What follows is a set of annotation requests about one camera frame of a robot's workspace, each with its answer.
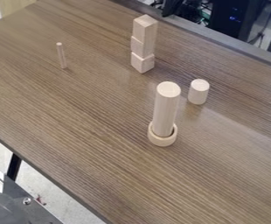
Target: wooden block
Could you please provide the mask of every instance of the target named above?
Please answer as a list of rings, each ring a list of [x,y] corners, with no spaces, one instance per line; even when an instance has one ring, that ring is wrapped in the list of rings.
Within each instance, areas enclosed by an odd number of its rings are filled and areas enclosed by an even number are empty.
[[[158,137],[172,134],[180,94],[180,86],[172,81],[164,81],[157,86],[152,129]]]
[[[144,74],[152,69],[155,65],[155,56],[152,53],[146,58],[141,58],[135,53],[131,53],[131,66],[134,67],[140,74]]]
[[[131,52],[135,53],[137,56],[140,56],[141,58],[146,58],[152,53],[154,53],[155,45],[145,44],[137,38],[131,37],[130,48]]]
[[[154,18],[143,15],[134,20],[133,34],[136,39],[145,45],[155,45],[158,21]]]
[[[59,56],[59,63],[61,68],[67,68],[67,63],[66,63],[66,58],[65,58],[65,53],[64,53],[64,49],[63,49],[63,44],[58,42],[56,44],[57,46],[57,51],[58,51],[58,56]]]
[[[169,146],[177,139],[175,118],[180,94],[180,86],[171,81],[164,81],[156,88],[153,121],[148,127],[148,139],[157,146]]]
[[[191,82],[190,91],[188,94],[189,102],[201,105],[206,102],[210,84],[206,80],[196,79]]]

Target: electronic equipment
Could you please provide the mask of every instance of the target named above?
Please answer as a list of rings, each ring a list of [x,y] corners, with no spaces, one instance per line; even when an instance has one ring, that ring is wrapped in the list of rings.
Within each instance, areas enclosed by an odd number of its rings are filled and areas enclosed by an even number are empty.
[[[268,0],[213,0],[209,28],[248,41],[254,22]]]

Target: cable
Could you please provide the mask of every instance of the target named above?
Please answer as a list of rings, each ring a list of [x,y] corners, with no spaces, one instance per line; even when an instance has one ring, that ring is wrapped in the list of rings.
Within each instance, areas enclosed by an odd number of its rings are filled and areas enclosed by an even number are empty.
[[[265,36],[265,34],[263,33],[263,34],[261,35],[261,41],[260,41],[260,43],[259,43],[259,45],[258,45],[259,48],[261,48],[261,46],[262,46],[262,41],[263,41],[263,39],[264,39],[264,36]]]
[[[258,38],[260,38],[261,36],[264,36],[264,31],[267,29],[268,27],[268,23],[271,19],[271,11],[269,13],[269,16],[268,16],[268,20],[266,21],[265,25],[263,26],[262,30],[260,32],[258,32],[258,34],[256,35],[256,37],[252,38],[251,40],[247,41],[247,43],[249,44],[253,44],[254,42],[257,41]]]

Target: cylinder on ring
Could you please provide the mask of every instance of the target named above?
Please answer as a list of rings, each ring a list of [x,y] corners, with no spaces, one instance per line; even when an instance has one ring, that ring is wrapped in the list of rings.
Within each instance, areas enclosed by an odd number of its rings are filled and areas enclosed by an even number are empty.
[[[173,131],[181,89],[178,84],[164,81],[156,88],[152,131],[158,137],[169,137]]]

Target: wood grain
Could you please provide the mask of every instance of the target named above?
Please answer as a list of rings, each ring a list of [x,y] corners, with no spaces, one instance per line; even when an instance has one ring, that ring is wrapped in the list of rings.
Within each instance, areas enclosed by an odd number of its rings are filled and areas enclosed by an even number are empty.
[[[160,23],[156,68],[141,75],[129,65],[139,16],[45,0],[1,20],[0,140],[107,222],[271,223],[271,66]],[[186,103],[195,78],[212,85],[203,107]],[[162,81],[182,88],[168,148],[146,137]]]

